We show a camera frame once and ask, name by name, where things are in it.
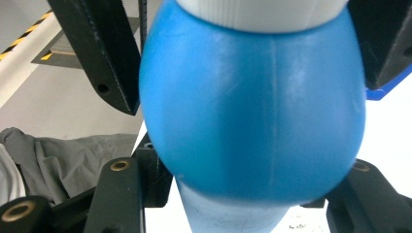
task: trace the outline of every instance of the white plastic tube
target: white plastic tube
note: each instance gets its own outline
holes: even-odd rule
[[[177,0],[219,26],[260,33],[295,32],[337,17],[348,0]]]

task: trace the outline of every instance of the white surface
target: white surface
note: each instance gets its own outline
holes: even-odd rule
[[[31,61],[60,30],[51,14],[0,61],[0,108],[39,66]]]
[[[0,52],[50,9],[47,1],[1,0]]]
[[[293,32],[321,25],[342,11],[347,0],[177,0],[194,16],[250,32]]]

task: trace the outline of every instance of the black metal bracket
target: black metal bracket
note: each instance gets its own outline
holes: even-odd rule
[[[114,159],[103,167],[96,188],[55,207],[40,196],[0,207],[0,231],[145,232],[145,208],[166,205],[172,180],[146,135],[132,157]]]
[[[345,180],[325,198],[304,205],[323,208],[331,233],[411,233],[412,200],[398,194],[372,164],[357,160]]]
[[[115,109],[135,115],[140,104],[140,53],[121,0],[49,4],[97,94]],[[144,9],[141,13],[141,23],[146,23]]]

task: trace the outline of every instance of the blue plastic part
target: blue plastic part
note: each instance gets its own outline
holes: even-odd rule
[[[312,30],[218,27],[165,0],[145,45],[140,94],[150,137],[179,183],[225,203],[286,207],[351,169],[364,78],[348,11]]]
[[[412,73],[412,64],[406,67],[398,76],[392,79],[390,82],[384,84],[379,89],[371,90],[366,89],[366,99],[379,101],[383,99],[391,90],[393,90],[400,82]]]

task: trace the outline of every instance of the white floor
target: white floor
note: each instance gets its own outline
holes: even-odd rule
[[[130,16],[137,15],[135,2],[125,1]],[[160,2],[149,1],[150,21]],[[17,37],[24,30],[15,33]],[[0,61],[0,131],[17,127],[37,137],[60,139],[137,134],[141,115],[127,116],[108,106],[91,88],[82,70],[30,63],[59,30],[55,17],[48,17]],[[366,128],[359,152],[359,158],[376,165],[399,193],[409,197],[412,197],[411,90],[412,76],[409,76],[383,100],[367,101]],[[176,185],[172,186],[165,208],[146,210],[146,221],[149,233],[190,232]],[[292,208],[273,232],[296,231],[328,232],[325,210]]]

